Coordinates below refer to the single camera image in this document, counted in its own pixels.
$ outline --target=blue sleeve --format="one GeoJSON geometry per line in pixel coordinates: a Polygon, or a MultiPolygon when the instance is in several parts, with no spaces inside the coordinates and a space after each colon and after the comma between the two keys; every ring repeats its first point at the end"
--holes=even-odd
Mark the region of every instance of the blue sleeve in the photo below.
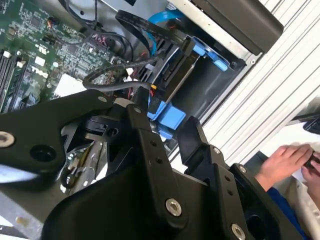
{"type": "Polygon", "coordinates": [[[306,234],[302,230],[297,216],[293,209],[290,207],[288,201],[279,193],[279,191],[275,188],[270,188],[270,190],[267,192],[268,195],[272,198],[272,200],[278,205],[278,207],[282,210],[284,215],[289,219],[289,221],[292,223],[292,225],[295,226],[295,228],[298,230],[298,232],[302,235],[304,240],[308,240],[306,234]]]}

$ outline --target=motherboard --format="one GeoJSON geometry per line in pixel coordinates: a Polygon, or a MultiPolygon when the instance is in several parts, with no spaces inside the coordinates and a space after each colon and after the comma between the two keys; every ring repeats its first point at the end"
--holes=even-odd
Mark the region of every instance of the motherboard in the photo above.
{"type": "MultiPolygon", "coordinates": [[[[0,112],[81,91],[89,72],[121,61],[85,37],[33,0],[0,0],[0,112]]],[[[113,83],[116,74],[109,72],[96,82],[113,83]]]]}

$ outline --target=metal screw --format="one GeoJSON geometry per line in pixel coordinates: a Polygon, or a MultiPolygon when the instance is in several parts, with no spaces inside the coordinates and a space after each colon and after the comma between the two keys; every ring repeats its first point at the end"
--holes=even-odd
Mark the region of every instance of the metal screw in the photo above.
{"type": "Polygon", "coordinates": [[[170,198],[167,201],[165,201],[165,207],[167,211],[175,217],[179,217],[182,214],[182,208],[179,202],[177,202],[177,200],[173,198],[170,198]]]}
{"type": "Polygon", "coordinates": [[[103,96],[99,96],[98,99],[99,99],[101,102],[104,102],[104,103],[107,102],[107,99],[105,99],[103,96]]]}
{"type": "Polygon", "coordinates": [[[141,110],[140,110],[139,108],[134,107],[133,109],[134,109],[138,114],[140,114],[140,113],[141,113],[141,110]]]}
{"type": "Polygon", "coordinates": [[[15,137],[12,134],[6,131],[0,131],[0,148],[10,147],[14,143],[15,137]]]}
{"type": "Polygon", "coordinates": [[[216,148],[216,147],[213,148],[213,151],[215,151],[216,154],[220,154],[221,153],[220,150],[218,148],[216,148]]]}
{"type": "Polygon", "coordinates": [[[244,174],[247,172],[247,170],[245,169],[244,166],[239,166],[239,169],[241,172],[243,172],[244,174]]]}
{"type": "Polygon", "coordinates": [[[233,234],[239,239],[239,240],[246,240],[246,234],[245,232],[239,227],[237,224],[231,225],[231,230],[233,234]]]}

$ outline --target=person's hand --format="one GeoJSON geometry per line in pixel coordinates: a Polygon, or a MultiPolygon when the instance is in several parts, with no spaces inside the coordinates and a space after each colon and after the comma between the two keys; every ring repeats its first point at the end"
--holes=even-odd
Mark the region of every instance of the person's hand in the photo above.
{"type": "MultiPolygon", "coordinates": [[[[320,159],[319,152],[315,152],[313,155],[320,159]]],[[[308,169],[305,166],[302,167],[302,176],[307,181],[308,185],[318,185],[320,187],[320,164],[315,161],[311,161],[311,165],[314,169],[308,169]]]]}
{"type": "Polygon", "coordinates": [[[279,147],[263,164],[255,179],[265,191],[275,183],[290,177],[312,156],[309,144],[300,146],[285,145],[279,147]]]}

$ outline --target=green circuit board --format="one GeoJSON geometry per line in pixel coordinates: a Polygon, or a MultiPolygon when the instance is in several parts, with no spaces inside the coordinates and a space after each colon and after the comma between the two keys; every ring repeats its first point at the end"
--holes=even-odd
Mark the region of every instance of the green circuit board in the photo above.
{"type": "MultiPolygon", "coordinates": [[[[119,61],[92,41],[80,45],[61,43],[50,31],[49,18],[52,16],[32,0],[0,0],[1,58],[16,62],[12,72],[0,62],[2,113],[10,111],[10,104],[14,109],[23,108],[19,101],[29,106],[57,98],[55,90],[65,74],[82,80],[91,70],[119,61]]],[[[76,43],[85,37],[59,19],[55,21],[55,32],[62,40],[76,43]]],[[[114,79],[112,73],[96,82],[112,83],[114,79]]]]}

